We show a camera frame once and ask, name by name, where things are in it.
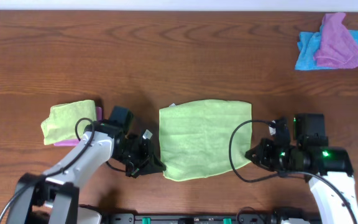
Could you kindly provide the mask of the green microfibre cloth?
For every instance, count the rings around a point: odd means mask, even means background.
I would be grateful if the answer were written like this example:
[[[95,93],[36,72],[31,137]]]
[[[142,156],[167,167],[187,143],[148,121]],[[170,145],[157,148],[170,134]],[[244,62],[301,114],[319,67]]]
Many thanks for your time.
[[[183,182],[224,174],[247,165],[252,105],[243,101],[199,100],[159,111],[163,175]]]

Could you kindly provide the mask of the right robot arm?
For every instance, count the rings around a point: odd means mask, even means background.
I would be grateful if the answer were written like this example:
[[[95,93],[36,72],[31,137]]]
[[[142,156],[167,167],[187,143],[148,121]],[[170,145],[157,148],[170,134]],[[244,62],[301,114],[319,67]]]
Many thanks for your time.
[[[329,146],[323,114],[296,114],[293,134],[287,122],[269,124],[272,139],[262,139],[245,157],[282,177],[301,174],[318,205],[322,223],[358,223],[354,170],[347,151]]]

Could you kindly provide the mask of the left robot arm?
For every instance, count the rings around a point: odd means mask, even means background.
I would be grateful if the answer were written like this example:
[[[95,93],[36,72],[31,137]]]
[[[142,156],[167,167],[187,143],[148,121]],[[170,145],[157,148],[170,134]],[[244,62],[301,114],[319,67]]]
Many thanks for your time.
[[[96,170],[115,159],[124,173],[136,178],[163,172],[148,130],[128,133],[122,124],[94,121],[87,125],[79,143],[57,164],[41,175],[26,173],[2,211],[7,223],[113,223],[112,215],[79,204],[80,190]]]

